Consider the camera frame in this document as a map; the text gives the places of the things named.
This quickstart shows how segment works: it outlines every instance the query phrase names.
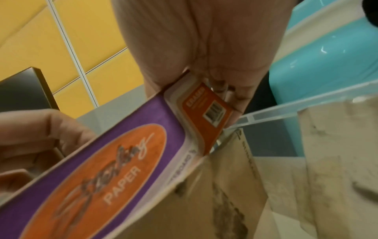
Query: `yellow tile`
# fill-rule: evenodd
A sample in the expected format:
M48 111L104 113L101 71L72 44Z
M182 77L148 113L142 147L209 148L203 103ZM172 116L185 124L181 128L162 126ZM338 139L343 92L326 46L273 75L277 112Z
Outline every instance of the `yellow tile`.
M45 0L0 1L0 46L46 6Z
M100 105L143 84L138 65L126 50L87 74Z
M75 119L94 109L81 79L55 93L54 98L60 111Z
M42 70L52 92L78 77L48 8L0 46L0 79L28 67Z
M54 4L86 72L126 47L110 0L55 0Z

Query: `barcode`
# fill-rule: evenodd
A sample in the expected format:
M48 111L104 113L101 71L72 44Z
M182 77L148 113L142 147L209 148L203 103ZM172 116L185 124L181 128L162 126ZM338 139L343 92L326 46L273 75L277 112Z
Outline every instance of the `barcode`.
M214 127L217 127L222 121L225 112L226 109L214 100L203 117Z

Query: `orange oval label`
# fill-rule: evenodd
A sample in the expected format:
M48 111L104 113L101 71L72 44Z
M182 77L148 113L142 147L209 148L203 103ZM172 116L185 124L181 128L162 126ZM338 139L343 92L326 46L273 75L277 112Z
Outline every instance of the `orange oval label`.
M86 239L112 220L148 180L164 152L165 129L148 124L97 151L69 175L28 223L22 239Z

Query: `palm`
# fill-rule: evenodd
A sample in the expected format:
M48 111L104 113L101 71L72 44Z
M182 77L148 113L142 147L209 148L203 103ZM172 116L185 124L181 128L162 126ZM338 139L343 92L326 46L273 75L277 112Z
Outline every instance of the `palm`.
M145 80L158 91L189 67L242 113L268 71L295 1L113 0Z

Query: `hand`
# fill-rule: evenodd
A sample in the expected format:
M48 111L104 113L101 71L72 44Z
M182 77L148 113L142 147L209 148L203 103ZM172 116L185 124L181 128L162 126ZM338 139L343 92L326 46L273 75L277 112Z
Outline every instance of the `hand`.
M148 96L189 68L226 97L231 125L267 73L296 2L113 0L113 8Z
M0 202L93 138L56 110L0 113Z

